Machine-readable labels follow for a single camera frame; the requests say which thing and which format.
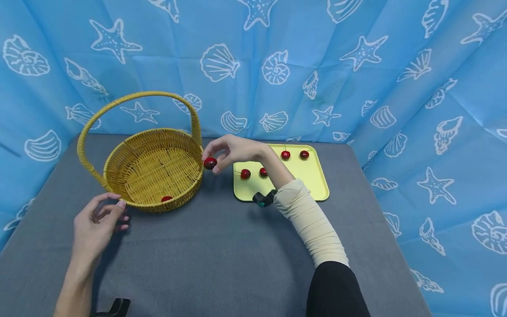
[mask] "gray tablecloth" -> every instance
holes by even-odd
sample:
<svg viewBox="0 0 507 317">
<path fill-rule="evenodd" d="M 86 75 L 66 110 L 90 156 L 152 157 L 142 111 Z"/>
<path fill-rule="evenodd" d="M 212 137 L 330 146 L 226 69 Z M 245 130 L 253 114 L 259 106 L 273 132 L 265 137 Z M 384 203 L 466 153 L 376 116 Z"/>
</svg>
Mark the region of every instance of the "gray tablecloth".
<svg viewBox="0 0 507 317">
<path fill-rule="evenodd" d="M 101 170 L 126 136 L 90 135 Z M 50 316 L 69 262 L 73 219 L 102 187 L 76 156 L 62 155 L 0 255 L 0 316 Z M 330 188 L 319 203 L 340 236 L 372 316 L 429 316 L 428 308 L 352 149 L 312 144 Z M 206 171 L 197 195 L 170 213 L 130 210 L 131 227 L 103 255 L 94 298 L 129 316 L 304 316 L 313 263 L 275 208 L 240 202 L 232 169 Z"/>
</svg>

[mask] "basket handle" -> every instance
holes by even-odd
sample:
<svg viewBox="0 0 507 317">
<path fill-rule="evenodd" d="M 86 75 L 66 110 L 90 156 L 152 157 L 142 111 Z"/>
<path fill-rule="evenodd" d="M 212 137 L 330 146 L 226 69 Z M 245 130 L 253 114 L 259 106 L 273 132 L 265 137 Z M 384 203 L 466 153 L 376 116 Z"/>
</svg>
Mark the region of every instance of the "basket handle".
<svg viewBox="0 0 507 317">
<path fill-rule="evenodd" d="M 88 161 L 88 159 L 85 156 L 85 138 L 88 132 L 90 131 L 90 128 L 93 126 L 95 121 L 98 120 L 103 114 L 105 114 L 107 111 L 111 110 L 112 108 L 116 107 L 117 105 L 124 103 L 129 100 L 141 98 L 141 97 L 147 97 L 147 96 L 166 96 L 174 98 L 180 102 L 182 102 L 184 105 L 187 106 L 188 110 L 190 111 L 190 118 L 192 121 L 192 138 L 197 142 L 199 146 L 202 147 L 202 139 L 201 139 L 201 125 L 199 124 L 199 118 L 197 117 L 197 112 L 195 111 L 194 107 L 186 101 L 185 99 L 181 98 L 180 96 L 170 93 L 170 92 L 164 92 L 164 91 L 142 91 L 137 93 L 132 93 L 130 95 L 126 95 L 124 97 L 118 98 L 114 100 L 113 102 L 110 102 L 106 104 L 102 109 L 97 111 L 96 114 L 93 115 L 93 117 L 88 120 L 88 122 L 85 124 L 83 131 L 81 131 L 81 134 L 79 135 L 78 139 L 78 157 L 81 164 L 95 177 L 98 182 L 104 187 L 107 191 L 111 191 L 111 188 L 105 181 L 104 177 L 100 175 L 93 165 Z"/>
</svg>

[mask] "hand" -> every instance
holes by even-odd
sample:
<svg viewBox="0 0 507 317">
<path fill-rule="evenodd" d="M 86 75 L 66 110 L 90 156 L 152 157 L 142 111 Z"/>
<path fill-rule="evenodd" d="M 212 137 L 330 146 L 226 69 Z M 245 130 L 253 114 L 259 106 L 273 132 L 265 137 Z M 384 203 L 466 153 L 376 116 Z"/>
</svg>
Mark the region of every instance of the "hand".
<svg viewBox="0 0 507 317">
<path fill-rule="evenodd" d="M 128 228 L 127 224 L 117 225 L 117 221 L 129 220 L 128 216 L 123 215 L 124 200 L 118 201 L 116 205 L 105 205 L 97 214 L 94 213 L 102 201 L 120 197 L 121 195 L 114 193 L 95 196 L 76 216 L 72 260 L 80 265 L 93 266 L 111 240 L 113 232 Z"/>
<path fill-rule="evenodd" d="M 213 173 L 220 174 L 227 166 L 236 162 L 259 162 L 268 146 L 247 138 L 226 134 L 211 141 L 202 152 L 202 160 L 215 155 L 216 152 L 225 150 L 217 158 L 217 164 Z"/>
</svg>

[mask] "beige sleeve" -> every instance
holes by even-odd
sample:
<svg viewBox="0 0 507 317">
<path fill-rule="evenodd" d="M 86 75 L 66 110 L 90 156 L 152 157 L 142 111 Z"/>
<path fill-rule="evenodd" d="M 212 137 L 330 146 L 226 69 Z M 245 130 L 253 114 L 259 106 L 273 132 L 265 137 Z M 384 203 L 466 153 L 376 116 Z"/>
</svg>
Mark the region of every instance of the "beige sleeve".
<svg viewBox="0 0 507 317">
<path fill-rule="evenodd" d="M 293 180 L 280 188 L 274 204 L 294 225 L 310 252 L 315 267 L 326 261 L 349 266 L 336 231 L 301 180 Z"/>
</svg>

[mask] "blue backdrop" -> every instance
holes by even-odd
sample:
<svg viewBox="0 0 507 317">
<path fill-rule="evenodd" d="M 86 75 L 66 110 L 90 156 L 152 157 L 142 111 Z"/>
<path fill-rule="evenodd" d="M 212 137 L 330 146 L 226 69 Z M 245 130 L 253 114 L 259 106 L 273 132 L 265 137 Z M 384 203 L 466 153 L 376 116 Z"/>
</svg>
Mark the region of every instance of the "blue backdrop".
<svg viewBox="0 0 507 317">
<path fill-rule="evenodd" d="M 163 90 L 204 137 L 350 144 L 434 315 L 507 316 L 506 17 L 498 0 L 5 2 L 0 247 L 93 113 Z M 138 99 L 92 132 L 154 127 L 189 114 Z"/>
</svg>

